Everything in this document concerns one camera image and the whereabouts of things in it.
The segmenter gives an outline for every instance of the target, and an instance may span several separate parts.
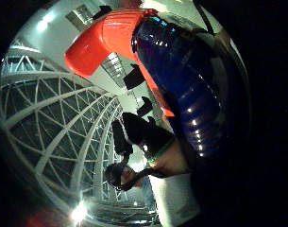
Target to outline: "person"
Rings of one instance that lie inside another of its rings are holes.
[[[106,171],[105,171],[106,176],[108,176],[108,174],[112,172],[115,165],[117,164],[111,164],[107,166]],[[121,184],[130,182],[132,179],[134,179],[136,174],[137,172],[134,171],[133,168],[131,168],[130,166],[125,166],[121,173]],[[145,207],[149,211],[155,211],[156,203],[155,203],[152,186],[151,186],[151,182],[149,181],[149,178],[147,176],[142,177],[133,185],[133,187],[142,189]]]
[[[148,176],[161,225],[179,226],[197,216],[200,206],[191,187],[191,166],[184,155],[182,142],[170,131],[151,125],[133,113],[123,113],[121,120],[127,141],[143,151],[152,169],[165,175],[165,178]],[[117,174],[114,168],[112,165],[105,172],[110,185],[127,183],[136,176],[125,168],[118,168]],[[141,181],[137,181],[133,186],[140,184]]]

